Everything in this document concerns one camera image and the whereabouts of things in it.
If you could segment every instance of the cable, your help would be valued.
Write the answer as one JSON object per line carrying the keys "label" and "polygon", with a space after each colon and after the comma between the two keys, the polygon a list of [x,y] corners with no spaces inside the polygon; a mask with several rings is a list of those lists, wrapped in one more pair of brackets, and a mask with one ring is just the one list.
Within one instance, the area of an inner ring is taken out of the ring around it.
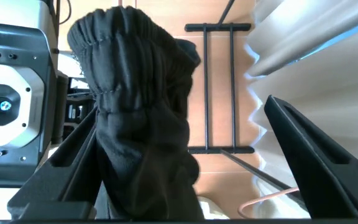
{"label": "cable", "polygon": [[298,187],[293,187],[293,188],[286,189],[286,190],[283,190],[283,191],[280,191],[280,192],[277,192],[277,193],[274,193],[274,194],[270,194],[270,195],[266,195],[266,196],[263,196],[263,197],[260,197],[260,198],[257,198],[257,199],[249,200],[248,202],[243,203],[242,205],[240,205],[240,207],[238,209],[238,213],[242,218],[249,218],[243,212],[243,209],[246,206],[253,205],[253,204],[258,203],[258,202],[263,202],[264,200],[272,199],[272,198],[275,198],[275,197],[278,197],[278,196],[281,196],[281,195],[285,195],[285,194],[288,194],[288,193],[291,193],[291,192],[296,192],[296,191],[299,191],[299,188]]}
{"label": "cable", "polygon": [[62,25],[63,23],[67,22],[70,17],[71,17],[71,2],[70,0],[67,0],[67,4],[68,4],[68,15],[67,18],[63,21],[63,22],[59,22],[59,25]]}

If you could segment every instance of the white curtain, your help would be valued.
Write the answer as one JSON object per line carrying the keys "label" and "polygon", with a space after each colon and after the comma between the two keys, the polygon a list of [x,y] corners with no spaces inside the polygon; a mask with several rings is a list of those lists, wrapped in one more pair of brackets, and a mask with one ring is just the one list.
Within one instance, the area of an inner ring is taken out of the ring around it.
{"label": "white curtain", "polygon": [[247,71],[260,108],[255,150],[264,171],[296,185],[263,111],[269,95],[291,103],[358,158],[358,1],[260,0],[246,49],[256,55]]}

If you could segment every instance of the black metal rack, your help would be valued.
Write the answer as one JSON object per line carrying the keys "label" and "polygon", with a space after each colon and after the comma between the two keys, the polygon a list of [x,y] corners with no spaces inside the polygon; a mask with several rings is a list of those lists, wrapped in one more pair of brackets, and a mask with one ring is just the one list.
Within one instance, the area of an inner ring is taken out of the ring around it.
{"label": "black metal rack", "polygon": [[[204,105],[205,105],[205,146],[189,147],[192,154],[217,154],[221,150],[230,153],[253,153],[254,149],[249,146],[237,145],[237,129],[236,129],[236,91],[234,83],[234,32],[248,31],[251,28],[250,23],[229,23],[224,24],[230,8],[234,0],[230,0],[223,11],[221,18],[217,24],[186,24],[187,32],[203,32],[204,35]],[[209,145],[209,105],[208,105],[208,32],[230,32],[230,74],[231,74],[231,113],[232,113],[232,146],[210,146]]]}

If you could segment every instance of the pink cable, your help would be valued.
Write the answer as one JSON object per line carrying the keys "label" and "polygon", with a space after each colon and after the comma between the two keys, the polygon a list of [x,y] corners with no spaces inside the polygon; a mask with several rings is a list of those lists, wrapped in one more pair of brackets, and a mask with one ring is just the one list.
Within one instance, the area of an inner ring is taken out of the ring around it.
{"label": "pink cable", "polygon": [[280,192],[277,192],[277,193],[274,193],[274,194],[270,194],[270,195],[266,195],[266,196],[263,196],[263,197],[260,197],[260,198],[257,198],[257,199],[249,200],[248,202],[243,203],[242,205],[240,205],[240,207],[238,209],[238,213],[242,218],[249,218],[243,212],[243,209],[246,206],[253,205],[253,204],[258,203],[258,202],[263,202],[264,200],[272,199],[272,198],[275,198],[275,197],[278,197],[278,196],[281,196],[281,195],[285,195],[285,194],[288,194],[288,193],[291,193],[291,192],[296,192],[298,190],[299,190],[298,187],[293,187],[293,188],[286,189],[286,190],[283,190],[283,191],[280,191]]}

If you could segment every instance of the black fabric garment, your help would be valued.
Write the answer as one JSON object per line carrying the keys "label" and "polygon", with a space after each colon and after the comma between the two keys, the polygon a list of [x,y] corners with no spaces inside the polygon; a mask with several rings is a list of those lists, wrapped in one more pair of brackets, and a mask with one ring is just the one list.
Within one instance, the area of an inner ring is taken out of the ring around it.
{"label": "black fabric garment", "polygon": [[195,45],[132,7],[88,14],[68,43],[96,96],[98,162],[114,205],[135,219],[202,220],[187,151]]}

